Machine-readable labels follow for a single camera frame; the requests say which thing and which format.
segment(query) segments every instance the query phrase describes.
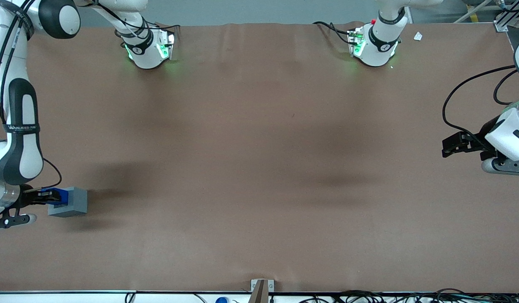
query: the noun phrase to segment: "blue object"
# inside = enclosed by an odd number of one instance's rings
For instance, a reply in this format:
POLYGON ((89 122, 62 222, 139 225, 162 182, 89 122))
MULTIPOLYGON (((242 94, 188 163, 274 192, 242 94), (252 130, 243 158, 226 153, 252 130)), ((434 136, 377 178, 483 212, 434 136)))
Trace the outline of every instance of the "blue object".
POLYGON ((69 192, 63 189, 59 188, 46 188, 41 190, 41 192, 51 191, 55 190, 59 192, 59 195, 61 197, 60 201, 46 201, 45 203, 48 205, 66 205, 69 202, 69 192))
POLYGON ((60 189, 65 191, 63 197, 67 197, 66 204, 48 205, 48 215, 54 217, 71 217, 73 215, 83 215, 88 212, 88 192, 85 189, 77 187, 68 187, 60 189))

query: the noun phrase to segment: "gray floor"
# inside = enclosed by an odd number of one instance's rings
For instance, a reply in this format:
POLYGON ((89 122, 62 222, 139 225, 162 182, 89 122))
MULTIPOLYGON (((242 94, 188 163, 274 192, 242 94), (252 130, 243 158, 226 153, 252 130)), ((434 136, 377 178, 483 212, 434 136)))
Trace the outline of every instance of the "gray floor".
MULTIPOLYGON (((479 0, 465 0, 477 3, 479 0)), ((412 8, 414 23, 452 23, 467 13, 462 0, 444 0, 428 8, 412 8)), ((498 12, 477 14, 480 22, 491 22, 498 12)), ((110 23, 90 8, 81 8, 84 27, 109 27, 110 23)), ((227 23, 308 24, 315 21, 335 24, 370 21, 377 17, 377 4, 372 0, 150 0, 142 15, 148 21, 184 26, 223 25, 227 23)), ((510 39, 519 43, 519 29, 510 39)))

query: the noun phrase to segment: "green led light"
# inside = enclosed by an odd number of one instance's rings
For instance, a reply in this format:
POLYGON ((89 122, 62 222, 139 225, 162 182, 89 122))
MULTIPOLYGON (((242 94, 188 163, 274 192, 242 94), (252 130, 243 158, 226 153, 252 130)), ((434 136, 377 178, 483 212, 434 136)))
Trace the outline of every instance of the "green led light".
POLYGON ((159 45, 159 44, 157 44, 157 46, 158 46, 158 49, 159 49, 159 52, 160 52, 160 57, 162 57, 163 59, 168 58, 169 54, 168 54, 167 46, 159 45))
POLYGON ((129 53, 129 59, 133 60, 133 58, 132 58, 132 54, 130 53, 130 50, 129 50, 129 48, 127 47, 126 44, 125 44, 125 50, 127 50, 127 53, 129 53))
POLYGON ((355 56, 360 56, 362 54, 362 50, 365 47, 365 43, 359 43, 355 46, 355 56))

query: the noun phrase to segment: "metal bracket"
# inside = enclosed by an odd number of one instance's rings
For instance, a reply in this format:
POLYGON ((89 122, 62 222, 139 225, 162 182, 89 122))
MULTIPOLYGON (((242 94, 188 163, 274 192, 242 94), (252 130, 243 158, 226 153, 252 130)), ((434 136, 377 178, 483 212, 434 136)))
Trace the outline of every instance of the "metal bracket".
POLYGON ((254 279, 250 281, 252 295, 248 303, 267 303, 269 302, 269 292, 275 291, 275 280, 254 279))
POLYGON ((254 287, 256 287, 256 284, 258 283, 259 280, 265 280, 267 281, 267 286, 269 291, 270 292, 273 292, 275 291, 275 280, 267 280, 267 279, 252 279, 250 280, 250 291, 253 292, 254 291, 254 287))
POLYGON ((493 26, 495 27, 496 32, 508 32, 508 26, 504 25, 500 27, 496 20, 493 21, 493 26))
POLYGON ((446 158, 456 153, 470 153, 485 150, 484 146, 473 140, 465 132, 457 132, 442 141, 442 157, 446 158))
POLYGON ((158 42, 160 55, 164 59, 172 59, 173 44, 175 43, 175 33, 165 29, 158 30, 158 42))

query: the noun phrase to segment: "black band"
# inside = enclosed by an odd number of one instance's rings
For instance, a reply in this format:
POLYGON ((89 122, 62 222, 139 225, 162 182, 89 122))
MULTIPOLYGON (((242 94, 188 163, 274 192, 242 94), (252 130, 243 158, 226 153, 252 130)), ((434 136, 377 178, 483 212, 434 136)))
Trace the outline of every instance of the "black band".
POLYGON ((400 10, 398 11, 398 17, 394 20, 384 19, 383 17, 381 17, 381 13, 379 12, 379 21, 381 21, 382 23, 388 24, 388 25, 394 25, 394 24, 400 22, 402 20, 403 16, 405 16, 405 8, 400 8, 400 10))
POLYGON ((40 131, 39 124, 20 124, 20 125, 4 124, 3 129, 5 129, 6 133, 21 134, 21 135, 36 134, 40 131))
POLYGON ((386 42, 383 40, 380 40, 379 38, 375 37, 373 34, 373 25, 370 27, 370 31, 368 32, 368 36, 370 37, 370 42, 374 44, 377 47, 377 50, 379 52, 388 52, 395 44, 398 42, 398 38, 394 41, 386 42))
POLYGON ((134 33, 122 33, 122 32, 117 31, 117 29, 116 29, 116 33, 119 33, 119 36, 121 38, 135 38, 135 37, 140 36, 140 34, 145 29, 148 29, 148 24, 146 23, 146 20, 144 19, 144 17, 142 17, 142 25, 138 29, 136 29, 136 31, 134 33))
POLYGON ((150 30, 149 31, 149 34, 148 34, 148 37, 146 40, 144 40, 144 42, 138 44, 138 45, 132 45, 132 44, 128 44, 128 43, 125 43, 127 48, 129 48, 129 50, 133 53, 133 54, 137 54, 137 55, 141 55, 141 54, 144 54, 146 53, 146 49, 153 43, 153 32, 150 30))
POLYGON ((27 39, 29 40, 31 36, 33 36, 35 29, 33 28, 33 23, 26 12, 20 6, 6 0, 0 0, 0 6, 21 19, 22 24, 24 25, 24 30, 26 31, 27 39))
POLYGON ((60 15, 65 6, 74 8, 78 13, 73 0, 41 0, 39 3, 39 21, 45 32, 52 38, 71 39, 77 35, 77 32, 71 34, 61 27, 60 15))

